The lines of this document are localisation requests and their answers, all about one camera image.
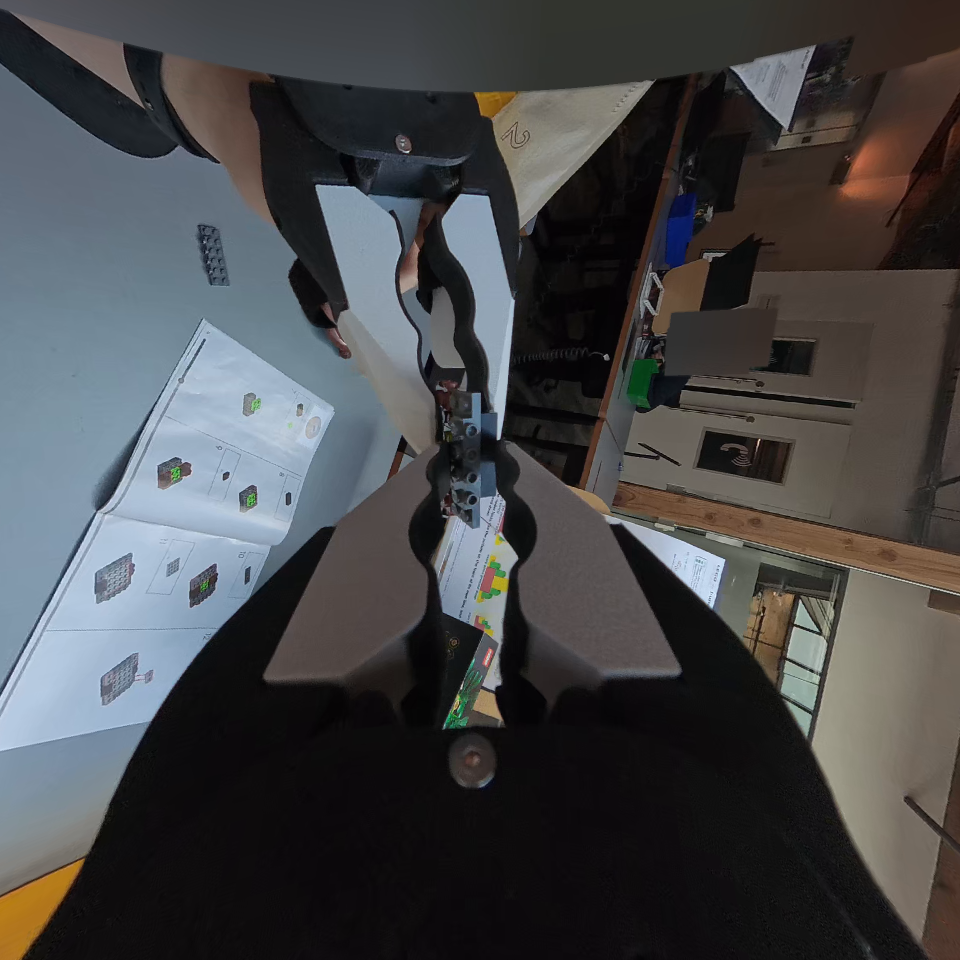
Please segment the black bamboo set box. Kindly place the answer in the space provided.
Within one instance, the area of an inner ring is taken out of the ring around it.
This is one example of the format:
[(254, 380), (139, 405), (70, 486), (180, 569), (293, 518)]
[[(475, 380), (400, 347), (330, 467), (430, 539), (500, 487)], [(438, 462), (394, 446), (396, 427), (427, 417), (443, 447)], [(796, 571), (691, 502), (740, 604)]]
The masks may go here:
[(444, 730), (463, 729), (498, 653), (486, 630), (443, 612), (440, 624), (446, 656), (439, 710)]

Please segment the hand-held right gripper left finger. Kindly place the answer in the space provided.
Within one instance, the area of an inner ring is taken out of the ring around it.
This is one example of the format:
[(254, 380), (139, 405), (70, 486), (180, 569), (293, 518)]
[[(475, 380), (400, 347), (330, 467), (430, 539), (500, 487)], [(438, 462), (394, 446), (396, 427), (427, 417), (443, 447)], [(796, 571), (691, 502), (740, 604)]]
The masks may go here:
[(267, 684), (382, 694), (409, 724), (439, 726), (445, 639), (432, 560), (445, 533), (443, 464), (441, 450), (427, 448), (339, 522)]

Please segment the beige paper bag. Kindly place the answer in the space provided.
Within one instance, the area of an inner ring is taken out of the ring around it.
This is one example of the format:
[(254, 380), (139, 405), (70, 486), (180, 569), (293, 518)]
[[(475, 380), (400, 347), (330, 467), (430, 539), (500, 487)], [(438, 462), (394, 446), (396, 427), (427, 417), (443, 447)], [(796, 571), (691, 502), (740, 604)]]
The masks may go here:
[(517, 92), (491, 120), (522, 228), (607, 140), (652, 80)]

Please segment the printed instruction sheet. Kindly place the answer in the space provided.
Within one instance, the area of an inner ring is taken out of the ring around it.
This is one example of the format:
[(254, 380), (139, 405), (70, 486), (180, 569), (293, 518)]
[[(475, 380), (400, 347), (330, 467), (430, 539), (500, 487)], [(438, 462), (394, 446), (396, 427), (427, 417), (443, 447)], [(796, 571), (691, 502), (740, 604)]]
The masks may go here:
[(578, 680), (669, 676), (666, 628), (655, 624), (649, 581), (637, 583), (615, 536), (601, 538), (600, 519), (574, 518), (547, 534), (546, 549), (522, 564), (503, 532), (505, 504), (486, 501), (477, 529), (449, 522), (436, 570), (444, 613), (486, 631), (498, 651), (483, 687), (503, 682), (508, 599), (519, 587), (519, 609), (529, 628), (530, 654), (541, 673)]

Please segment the grey desk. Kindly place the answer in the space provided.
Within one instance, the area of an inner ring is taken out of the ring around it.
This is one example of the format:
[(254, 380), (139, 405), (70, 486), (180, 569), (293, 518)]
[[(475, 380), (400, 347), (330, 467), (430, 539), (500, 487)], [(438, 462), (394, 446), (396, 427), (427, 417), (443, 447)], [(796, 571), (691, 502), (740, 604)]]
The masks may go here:
[[(202, 320), (335, 410), (259, 588), (387, 479), (400, 435), (307, 324), (292, 261), (222, 168), (114, 150), (2, 71), (2, 681)], [(2, 892), (88, 852), (148, 723), (2, 751)]]

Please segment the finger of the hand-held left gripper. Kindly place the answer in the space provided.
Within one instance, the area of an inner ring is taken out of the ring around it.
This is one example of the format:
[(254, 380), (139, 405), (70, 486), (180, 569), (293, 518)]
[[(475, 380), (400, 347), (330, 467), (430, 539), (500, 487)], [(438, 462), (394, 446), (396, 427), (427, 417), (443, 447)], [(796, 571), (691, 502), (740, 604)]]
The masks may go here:
[(391, 423), (421, 454), (435, 443), (437, 413), (417, 269), (426, 225), (443, 206), (370, 197), (353, 186), (319, 185), (316, 192), (346, 297), (340, 330)]
[(473, 333), (486, 358), (486, 393), (496, 414), (495, 437), (502, 439), (513, 335), (512, 291), (490, 198), (462, 194), (429, 227), (442, 245), (423, 240), (417, 262), (416, 295), (429, 316), (429, 357), (435, 379), (459, 371), (471, 384), (466, 356), (454, 342), (455, 307), (462, 305), (462, 281), (469, 283)]

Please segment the blue plastic bin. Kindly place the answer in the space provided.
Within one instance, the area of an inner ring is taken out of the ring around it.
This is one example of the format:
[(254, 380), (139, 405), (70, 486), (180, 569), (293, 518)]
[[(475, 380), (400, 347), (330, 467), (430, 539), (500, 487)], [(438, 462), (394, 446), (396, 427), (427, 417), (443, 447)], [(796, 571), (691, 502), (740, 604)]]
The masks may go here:
[(680, 267), (687, 260), (697, 207), (698, 197), (692, 191), (678, 195), (671, 204), (666, 226), (664, 254), (664, 263), (669, 269)]

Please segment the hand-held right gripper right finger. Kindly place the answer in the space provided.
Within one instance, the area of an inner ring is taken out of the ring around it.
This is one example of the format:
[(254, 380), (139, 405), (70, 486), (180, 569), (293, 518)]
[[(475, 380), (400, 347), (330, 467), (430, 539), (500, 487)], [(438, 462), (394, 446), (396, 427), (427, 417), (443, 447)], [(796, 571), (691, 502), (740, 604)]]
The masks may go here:
[(679, 678), (603, 512), (512, 442), (498, 442), (494, 462), (516, 555), (495, 691), (506, 726), (542, 722), (568, 690)]

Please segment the dark grey brick plate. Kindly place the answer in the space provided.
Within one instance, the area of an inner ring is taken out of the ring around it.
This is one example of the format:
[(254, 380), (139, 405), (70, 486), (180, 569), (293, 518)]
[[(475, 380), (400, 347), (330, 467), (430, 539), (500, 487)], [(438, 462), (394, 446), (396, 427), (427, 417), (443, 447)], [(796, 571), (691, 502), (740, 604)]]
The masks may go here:
[(196, 238), (200, 264), (208, 284), (214, 287), (230, 286), (221, 230), (212, 224), (199, 223)]

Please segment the person's left hand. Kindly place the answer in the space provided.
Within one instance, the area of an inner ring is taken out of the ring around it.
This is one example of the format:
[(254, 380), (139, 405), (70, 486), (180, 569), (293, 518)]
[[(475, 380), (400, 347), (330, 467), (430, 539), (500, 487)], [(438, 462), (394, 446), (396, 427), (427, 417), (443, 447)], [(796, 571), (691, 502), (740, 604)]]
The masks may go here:
[(263, 189), (260, 131), (251, 85), (269, 85), (266, 73), (163, 54), (162, 87), (182, 126), (218, 161), (246, 204), (267, 224), (275, 221)]

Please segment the white paper sheet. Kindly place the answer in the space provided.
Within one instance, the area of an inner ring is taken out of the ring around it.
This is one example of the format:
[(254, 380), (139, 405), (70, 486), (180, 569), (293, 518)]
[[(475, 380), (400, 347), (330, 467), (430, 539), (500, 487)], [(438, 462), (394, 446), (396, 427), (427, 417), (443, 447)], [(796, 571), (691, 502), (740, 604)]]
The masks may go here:
[(771, 54), (729, 69), (783, 130), (789, 130), (816, 46)]

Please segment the black wristband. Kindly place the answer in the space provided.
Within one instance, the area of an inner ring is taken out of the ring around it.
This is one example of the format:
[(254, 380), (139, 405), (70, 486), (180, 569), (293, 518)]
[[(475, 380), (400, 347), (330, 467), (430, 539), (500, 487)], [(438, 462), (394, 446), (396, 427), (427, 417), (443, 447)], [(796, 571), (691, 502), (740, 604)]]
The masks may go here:
[(174, 144), (192, 156), (219, 163), (189, 132), (174, 110), (163, 85), (163, 54), (133, 44), (122, 45), (126, 72), (150, 120)]

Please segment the instruction booklet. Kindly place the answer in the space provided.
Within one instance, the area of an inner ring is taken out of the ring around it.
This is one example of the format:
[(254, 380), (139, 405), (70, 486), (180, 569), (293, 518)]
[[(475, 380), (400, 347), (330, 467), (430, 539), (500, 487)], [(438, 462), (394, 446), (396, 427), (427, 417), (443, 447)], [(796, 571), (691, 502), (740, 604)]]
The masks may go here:
[(153, 719), (254, 593), (333, 415), (199, 325), (3, 687), (3, 752)]

